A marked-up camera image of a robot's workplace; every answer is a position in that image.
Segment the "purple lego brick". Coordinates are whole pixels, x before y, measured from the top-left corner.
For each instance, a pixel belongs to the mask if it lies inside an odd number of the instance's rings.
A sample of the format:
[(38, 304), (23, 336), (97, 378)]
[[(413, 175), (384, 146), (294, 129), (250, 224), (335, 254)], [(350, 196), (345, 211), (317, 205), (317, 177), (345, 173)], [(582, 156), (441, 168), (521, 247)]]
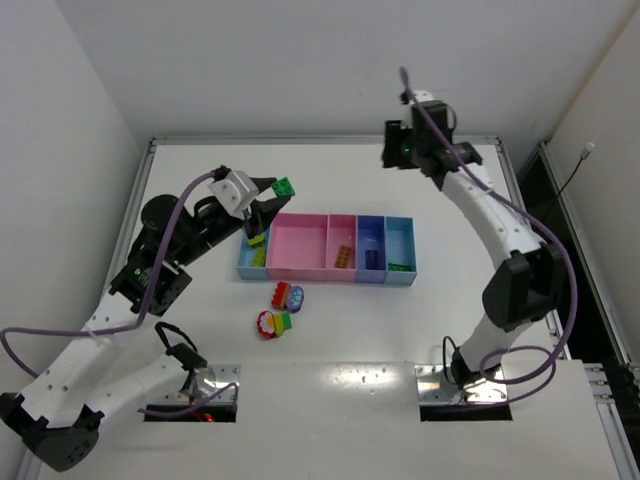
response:
[(380, 270), (380, 254), (376, 249), (365, 251), (365, 268), (367, 270)]

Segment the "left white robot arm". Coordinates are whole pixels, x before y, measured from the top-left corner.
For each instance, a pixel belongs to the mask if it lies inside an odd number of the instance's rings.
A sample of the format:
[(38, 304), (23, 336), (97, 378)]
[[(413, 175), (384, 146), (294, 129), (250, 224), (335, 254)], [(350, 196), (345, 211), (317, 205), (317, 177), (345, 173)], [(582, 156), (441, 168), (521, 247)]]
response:
[[(2, 421), (36, 458), (65, 472), (87, 458), (112, 424), (133, 412), (174, 419), (194, 411), (149, 409), (156, 399), (180, 392), (202, 408), (223, 394), (194, 342), (161, 318), (192, 281), (186, 266), (238, 231), (254, 239), (267, 230), (292, 198), (277, 193), (260, 200), (275, 183), (220, 167), (192, 181), (181, 196), (159, 195), (143, 206), (142, 228), (124, 267), (85, 325), (53, 331), (69, 338), (67, 347), (20, 392), (1, 396)], [(102, 386), (111, 366), (147, 327), (163, 345), (160, 357)]]

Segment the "long green lego plate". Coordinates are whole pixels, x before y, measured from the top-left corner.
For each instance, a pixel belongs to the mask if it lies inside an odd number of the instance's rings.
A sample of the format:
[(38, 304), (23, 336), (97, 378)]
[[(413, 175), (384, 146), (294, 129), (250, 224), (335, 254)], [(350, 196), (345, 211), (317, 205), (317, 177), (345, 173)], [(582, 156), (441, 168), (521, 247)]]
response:
[(414, 268), (411, 265), (389, 263), (388, 270), (394, 272), (413, 272)]

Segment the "dark green lego brick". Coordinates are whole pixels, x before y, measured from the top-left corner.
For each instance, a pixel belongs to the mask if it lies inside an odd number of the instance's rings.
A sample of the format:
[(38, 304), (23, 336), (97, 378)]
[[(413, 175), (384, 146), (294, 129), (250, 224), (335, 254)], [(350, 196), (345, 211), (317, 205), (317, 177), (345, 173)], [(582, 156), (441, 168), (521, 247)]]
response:
[(283, 177), (279, 180), (276, 180), (272, 185), (271, 189), (277, 197), (285, 197), (285, 196), (294, 196), (295, 190), (287, 177)]

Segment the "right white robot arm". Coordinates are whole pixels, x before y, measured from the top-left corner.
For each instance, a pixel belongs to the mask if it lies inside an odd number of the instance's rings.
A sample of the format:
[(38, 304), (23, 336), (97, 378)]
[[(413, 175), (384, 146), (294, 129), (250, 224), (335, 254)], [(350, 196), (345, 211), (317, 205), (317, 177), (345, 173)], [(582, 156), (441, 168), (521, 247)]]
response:
[(522, 213), (492, 185), (484, 159), (456, 143), (456, 117), (427, 91), (405, 90), (407, 112), (385, 123), (386, 168), (418, 169), (464, 215), (486, 248), (494, 273), (482, 292), (484, 314), (456, 347), (445, 372), (462, 387), (494, 372), (516, 340), (558, 306), (565, 280), (559, 246), (522, 222)]

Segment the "orange lego brick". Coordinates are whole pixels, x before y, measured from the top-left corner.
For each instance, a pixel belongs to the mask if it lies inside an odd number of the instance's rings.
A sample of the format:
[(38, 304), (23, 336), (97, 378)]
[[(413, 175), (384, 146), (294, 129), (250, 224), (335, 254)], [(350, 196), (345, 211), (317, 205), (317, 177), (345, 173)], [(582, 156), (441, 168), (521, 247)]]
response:
[(336, 269), (350, 269), (350, 262), (353, 256), (353, 249), (347, 245), (338, 248), (334, 267)]

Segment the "small lime lego brick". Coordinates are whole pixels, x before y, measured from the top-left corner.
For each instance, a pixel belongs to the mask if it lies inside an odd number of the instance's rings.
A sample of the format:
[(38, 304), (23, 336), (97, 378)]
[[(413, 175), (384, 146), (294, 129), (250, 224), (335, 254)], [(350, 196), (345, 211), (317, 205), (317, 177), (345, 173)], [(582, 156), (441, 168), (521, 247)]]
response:
[(264, 268), (266, 264), (266, 257), (267, 250), (265, 248), (256, 249), (251, 262), (251, 266), (255, 268)]

